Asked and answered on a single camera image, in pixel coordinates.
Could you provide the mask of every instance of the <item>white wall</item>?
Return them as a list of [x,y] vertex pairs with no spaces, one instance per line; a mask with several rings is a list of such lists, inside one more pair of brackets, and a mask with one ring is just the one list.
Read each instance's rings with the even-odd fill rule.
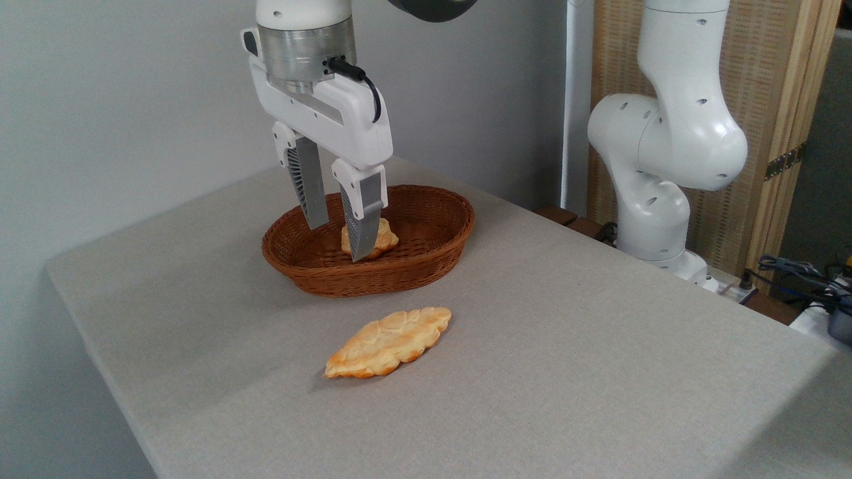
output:
[[[239,47],[253,3],[0,4],[1,477],[153,475],[43,265],[274,163]],[[445,25],[354,10],[400,156],[556,201],[564,4],[483,0]]]

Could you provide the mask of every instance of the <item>wicker basket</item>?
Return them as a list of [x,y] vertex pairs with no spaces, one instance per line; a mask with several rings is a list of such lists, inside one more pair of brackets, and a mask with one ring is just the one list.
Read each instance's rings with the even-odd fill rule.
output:
[[374,260],[352,263],[340,249],[340,193],[326,195],[329,222],[311,231],[299,207],[263,236],[263,256],[300,289],[325,297],[354,297],[426,286],[449,273],[474,227],[467,199],[442,188],[388,188],[382,210],[400,243]]

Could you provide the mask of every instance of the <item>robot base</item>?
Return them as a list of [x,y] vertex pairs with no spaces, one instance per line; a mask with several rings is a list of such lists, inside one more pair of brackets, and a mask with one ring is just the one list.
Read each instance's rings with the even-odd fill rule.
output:
[[691,251],[684,250],[681,254],[663,261],[648,261],[648,264],[665,269],[678,278],[701,286],[707,291],[718,292],[719,282],[710,276],[707,262]]

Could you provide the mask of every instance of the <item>pastry in basket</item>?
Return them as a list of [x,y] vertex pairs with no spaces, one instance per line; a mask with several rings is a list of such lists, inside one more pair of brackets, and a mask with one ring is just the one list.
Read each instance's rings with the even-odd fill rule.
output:
[[369,378],[390,374],[416,360],[438,341],[452,313],[447,308],[397,311],[367,323],[325,364],[326,378]]
[[[345,225],[340,232],[340,243],[340,247],[343,252],[352,256],[352,248],[349,247],[349,230]],[[373,247],[373,252],[367,255],[365,259],[376,259],[385,251],[393,250],[399,243],[400,238],[390,230],[390,223],[388,220],[379,218],[376,245]]]

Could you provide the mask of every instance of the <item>gray fabric surface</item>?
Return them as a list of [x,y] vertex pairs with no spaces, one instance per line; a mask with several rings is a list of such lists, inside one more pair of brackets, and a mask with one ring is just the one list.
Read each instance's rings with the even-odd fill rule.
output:
[[[268,266],[261,237],[296,205],[283,170],[50,263],[161,477],[852,476],[848,358],[402,160],[388,179],[477,214],[415,291],[314,297]],[[419,360],[321,377],[366,322],[423,306],[453,319]]]

